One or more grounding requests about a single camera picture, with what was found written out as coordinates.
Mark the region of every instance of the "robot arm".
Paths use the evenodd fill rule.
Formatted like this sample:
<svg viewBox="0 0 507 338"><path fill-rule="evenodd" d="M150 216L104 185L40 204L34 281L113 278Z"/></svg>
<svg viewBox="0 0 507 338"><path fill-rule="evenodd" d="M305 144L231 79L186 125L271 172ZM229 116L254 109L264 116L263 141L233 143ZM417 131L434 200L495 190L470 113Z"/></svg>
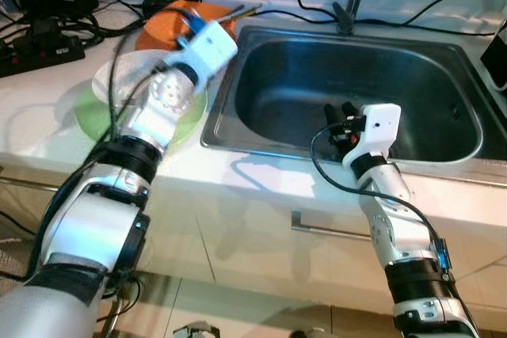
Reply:
<svg viewBox="0 0 507 338"><path fill-rule="evenodd" d="M365 106L362 116L350 116L348 124L359 125L360 131L349 135L357 132L359 139L344 156L343 166L354 172L361 189L409 202L410 191L398 168L385 158L396 139L400 114L396 104L374 104ZM433 227L393 200L362 195L360 205L395 302L395 326L403 336L478 338L449 271L445 242Z"/></svg>
<svg viewBox="0 0 507 338"><path fill-rule="evenodd" d="M39 269L0 298L0 331L11 338L89 338L106 287L135 269L150 223L150 184L179 116L237 47L215 21L200 20L183 51L168 55L141 85L118 137L90 164L44 231Z"/></svg>

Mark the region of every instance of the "cabinet handle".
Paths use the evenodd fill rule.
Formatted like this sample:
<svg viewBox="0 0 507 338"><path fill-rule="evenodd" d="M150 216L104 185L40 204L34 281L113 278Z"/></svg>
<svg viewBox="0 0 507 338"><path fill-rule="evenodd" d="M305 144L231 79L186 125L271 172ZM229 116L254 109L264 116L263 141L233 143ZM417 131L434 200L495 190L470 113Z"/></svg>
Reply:
<svg viewBox="0 0 507 338"><path fill-rule="evenodd" d="M332 230L325 227L315 227L304 225L301 223L301 211L292 211L291 229L294 231L303 231L305 233L315 233L321 235L330 235L331 237L346 237L348 239L356 239L358 241L371 241L372 237L366 234L350 233L348 231Z"/></svg>
<svg viewBox="0 0 507 338"><path fill-rule="evenodd" d="M40 182L17 180L15 178L8 178L3 176L0 176L0 184L21 186L22 188L31 188L37 190L45 190L46 192L56 192L58 190L58 186L42 184Z"/></svg>

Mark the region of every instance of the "floor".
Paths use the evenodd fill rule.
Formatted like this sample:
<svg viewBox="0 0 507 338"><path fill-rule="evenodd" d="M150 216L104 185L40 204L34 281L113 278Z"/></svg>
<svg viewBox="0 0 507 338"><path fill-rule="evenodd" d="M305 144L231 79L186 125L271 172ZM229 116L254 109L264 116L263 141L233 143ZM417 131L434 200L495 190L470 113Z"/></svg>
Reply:
<svg viewBox="0 0 507 338"><path fill-rule="evenodd" d="M388 316L346 310L239 291L188 279L141 274L144 283L139 303L120 316L112 336L172 338L173 331L191 322L206 321L222 338L288 338L294 330L314 327L337 338L399 338ZM100 315L109 313L103 301ZM97 324L94 338L101 336ZM507 338L505 333L481 332L482 338Z"/></svg>

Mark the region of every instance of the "sink basin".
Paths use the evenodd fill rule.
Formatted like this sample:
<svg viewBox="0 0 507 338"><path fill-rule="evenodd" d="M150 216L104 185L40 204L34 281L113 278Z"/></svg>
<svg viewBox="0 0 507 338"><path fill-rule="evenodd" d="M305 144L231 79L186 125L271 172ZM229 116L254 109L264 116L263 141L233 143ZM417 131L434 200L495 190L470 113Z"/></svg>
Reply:
<svg viewBox="0 0 507 338"><path fill-rule="evenodd" d="M246 27L238 46L204 129L205 146L308 158L312 136L326 125L326 104L340 110L346 101L358 108L392 102L402 117L391 157L408 172L446 177L421 169L505 162L505 118L456 45ZM326 139L317 151L336 158Z"/></svg>

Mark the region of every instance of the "faucet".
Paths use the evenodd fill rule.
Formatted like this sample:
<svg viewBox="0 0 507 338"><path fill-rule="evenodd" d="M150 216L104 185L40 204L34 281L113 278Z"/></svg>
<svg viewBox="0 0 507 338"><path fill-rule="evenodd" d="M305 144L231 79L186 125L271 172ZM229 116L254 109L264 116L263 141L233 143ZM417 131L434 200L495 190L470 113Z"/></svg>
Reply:
<svg viewBox="0 0 507 338"><path fill-rule="evenodd" d="M339 20L337 28L339 34L352 35L360 3L361 0L348 0L347 8L343 9L338 2L333 2L334 13Z"/></svg>

